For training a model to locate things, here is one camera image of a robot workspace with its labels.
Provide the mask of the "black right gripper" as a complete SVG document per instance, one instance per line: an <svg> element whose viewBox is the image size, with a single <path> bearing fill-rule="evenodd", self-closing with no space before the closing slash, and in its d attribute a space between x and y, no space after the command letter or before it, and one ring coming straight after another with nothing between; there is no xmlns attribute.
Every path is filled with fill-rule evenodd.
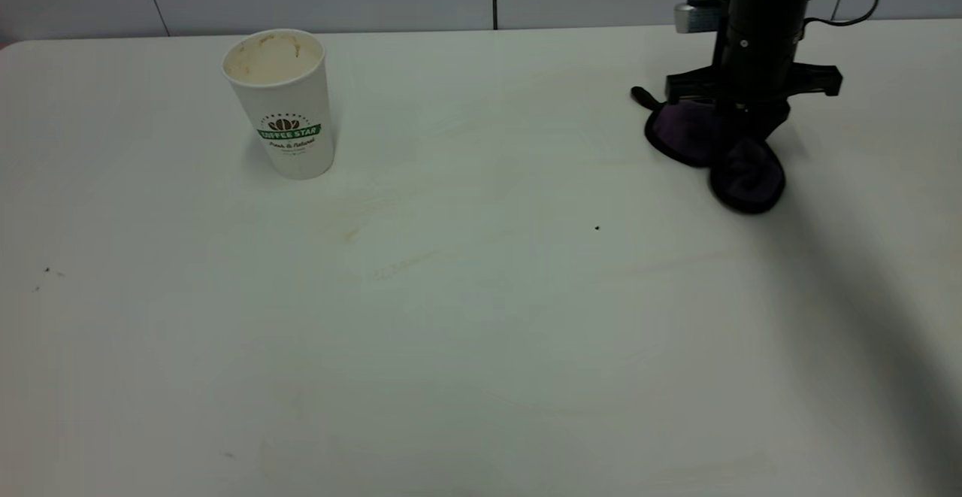
<svg viewBox="0 0 962 497"><path fill-rule="evenodd" d="M843 81L838 68L794 61L808 1L729 0L711 65L667 76L667 102L717 102L717 145L732 145L746 136L746 105L760 104L755 140L766 141L791 113L789 103L769 102L807 93L838 96Z"/></svg>

